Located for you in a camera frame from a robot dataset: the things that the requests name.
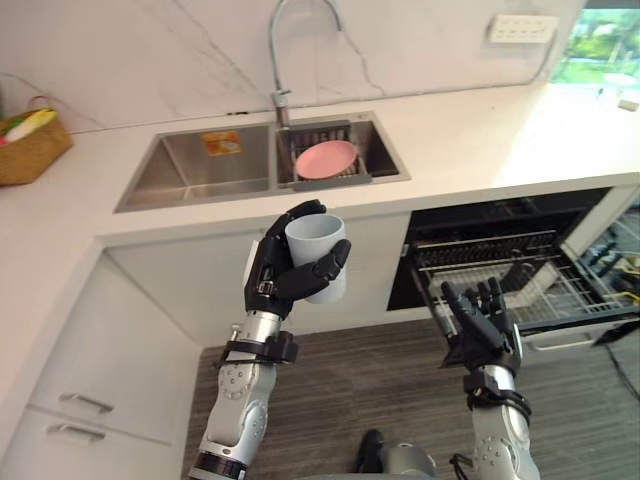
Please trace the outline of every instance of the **chrome faucet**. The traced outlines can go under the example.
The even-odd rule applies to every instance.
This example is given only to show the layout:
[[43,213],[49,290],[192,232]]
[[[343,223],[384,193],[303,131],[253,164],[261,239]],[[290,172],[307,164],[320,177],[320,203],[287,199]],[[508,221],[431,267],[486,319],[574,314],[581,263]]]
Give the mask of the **chrome faucet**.
[[[271,16],[271,23],[269,25],[269,51],[271,53],[271,64],[273,65],[273,79],[276,84],[276,91],[271,94],[271,101],[273,102],[274,107],[276,108],[276,118],[278,120],[278,125],[281,129],[289,128],[289,107],[287,105],[287,97],[291,90],[287,88],[283,88],[282,82],[280,81],[280,72],[278,70],[278,58],[276,55],[276,28],[278,26],[278,21],[280,20],[280,15],[282,13],[282,9],[284,6],[289,3],[290,0],[280,0],[276,9]],[[340,17],[340,13],[338,13],[338,9],[334,5],[332,0],[323,0],[324,3],[327,4],[327,7],[331,9],[333,13],[333,17],[336,21],[336,28],[338,31],[342,31],[344,29],[344,22]]]

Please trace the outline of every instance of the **power outlet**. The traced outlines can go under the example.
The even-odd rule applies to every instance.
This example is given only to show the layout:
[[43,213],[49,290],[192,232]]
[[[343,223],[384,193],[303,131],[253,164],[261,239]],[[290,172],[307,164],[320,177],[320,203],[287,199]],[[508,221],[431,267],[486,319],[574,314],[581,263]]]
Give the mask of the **power outlet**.
[[496,15],[489,28],[492,43],[548,43],[558,28],[558,17]]

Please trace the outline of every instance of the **silver handle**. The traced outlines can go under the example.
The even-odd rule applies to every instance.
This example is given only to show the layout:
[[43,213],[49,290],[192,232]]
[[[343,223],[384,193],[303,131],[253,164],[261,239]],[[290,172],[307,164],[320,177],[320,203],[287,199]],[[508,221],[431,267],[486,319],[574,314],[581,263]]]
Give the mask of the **silver handle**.
[[113,406],[108,403],[100,402],[98,400],[94,400],[93,398],[89,398],[80,393],[63,393],[60,395],[61,402],[69,402],[69,401],[79,401],[84,402],[93,407],[98,407],[99,413],[109,413],[113,411]]
[[580,345],[590,345],[592,343],[593,340],[579,340],[577,342],[560,343],[558,345],[548,345],[546,347],[538,347],[533,342],[527,342],[527,345],[529,345],[531,350],[535,352],[549,352],[552,350],[562,350],[564,348],[579,347]]
[[99,432],[97,430],[90,430],[84,427],[78,427],[77,425],[72,425],[70,423],[60,423],[58,425],[51,425],[47,428],[47,433],[75,433],[78,435],[85,435],[89,437],[92,442],[96,442],[98,440],[104,440],[107,436],[104,432]]

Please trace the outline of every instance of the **dishwasher rack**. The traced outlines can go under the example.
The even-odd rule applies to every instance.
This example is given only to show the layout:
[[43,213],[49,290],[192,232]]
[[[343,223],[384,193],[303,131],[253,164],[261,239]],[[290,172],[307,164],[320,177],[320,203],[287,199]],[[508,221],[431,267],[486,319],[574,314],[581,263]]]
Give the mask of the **dishwasher rack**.
[[556,246],[553,231],[440,244],[414,243],[412,276],[424,303],[450,338],[459,330],[440,286],[462,290],[496,277],[523,336],[637,315],[577,256]]
[[[312,127],[305,125],[292,126],[288,131],[281,132],[280,135],[288,153],[288,164],[283,165],[283,170],[290,177],[289,181],[279,182],[280,188],[290,187],[296,191],[305,191],[371,182],[372,177],[363,161],[358,135],[352,130],[349,122],[329,121],[314,124]],[[295,168],[298,157],[305,150],[331,140],[348,141],[356,147],[357,155],[353,164],[339,175],[331,178],[308,180],[300,177]]]

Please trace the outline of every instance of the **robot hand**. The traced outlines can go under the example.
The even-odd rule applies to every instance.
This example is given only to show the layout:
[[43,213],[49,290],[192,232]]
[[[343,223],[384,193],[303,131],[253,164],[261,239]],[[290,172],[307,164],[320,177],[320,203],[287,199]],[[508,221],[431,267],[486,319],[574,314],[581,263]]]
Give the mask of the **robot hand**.
[[461,362],[471,372],[464,377],[464,391],[476,434],[473,466],[480,478],[539,480],[529,452],[531,407],[515,386],[522,359],[518,327],[507,312],[498,281],[490,278],[487,283],[464,294],[442,284],[462,327],[445,364]]
[[326,211],[318,200],[310,200],[288,210],[267,230],[258,244],[244,287],[247,312],[270,312],[284,320],[295,300],[318,293],[336,279],[347,261],[349,240],[339,240],[316,262],[294,267],[284,234],[285,227],[296,218]]
[[442,293],[462,332],[445,364],[463,363],[469,371],[483,365],[499,365],[515,377],[520,368],[522,346],[517,326],[507,312],[500,285],[495,278],[478,283],[478,291],[464,294],[448,282]]

